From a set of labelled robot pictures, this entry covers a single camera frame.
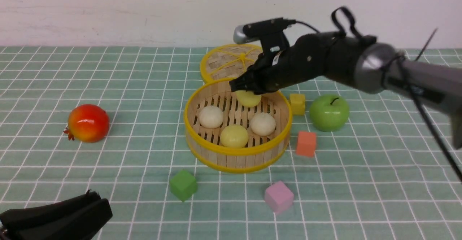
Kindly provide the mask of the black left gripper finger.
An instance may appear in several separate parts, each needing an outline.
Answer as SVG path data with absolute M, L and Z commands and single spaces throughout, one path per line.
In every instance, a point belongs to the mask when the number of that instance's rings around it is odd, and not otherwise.
M 14 230 L 15 240 L 90 240 L 112 218 L 106 198 L 72 215 L 36 227 Z
M 36 227 L 72 215 L 101 199 L 97 192 L 87 191 L 80 196 L 54 204 L 25 209 L 9 209 L 1 213 L 0 219 L 2 225 L 9 230 Z

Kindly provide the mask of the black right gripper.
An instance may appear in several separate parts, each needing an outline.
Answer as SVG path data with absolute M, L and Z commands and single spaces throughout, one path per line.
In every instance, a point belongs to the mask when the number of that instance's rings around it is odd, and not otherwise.
M 259 56 L 254 67 L 229 81 L 230 89 L 260 95 L 322 76 L 337 39 L 333 34 L 303 35 L 287 49 Z

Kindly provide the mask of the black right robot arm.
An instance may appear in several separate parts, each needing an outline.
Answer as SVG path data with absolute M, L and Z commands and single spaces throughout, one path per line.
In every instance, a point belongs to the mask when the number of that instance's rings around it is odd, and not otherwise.
M 233 92 L 265 94 L 319 76 L 368 94 L 414 94 L 421 104 L 449 116 L 452 145 L 461 148 L 461 69 L 407 60 L 389 44 L 365 46 L 333 32 L 303 35 L 293 46 L 261 56 L 229 85 Z

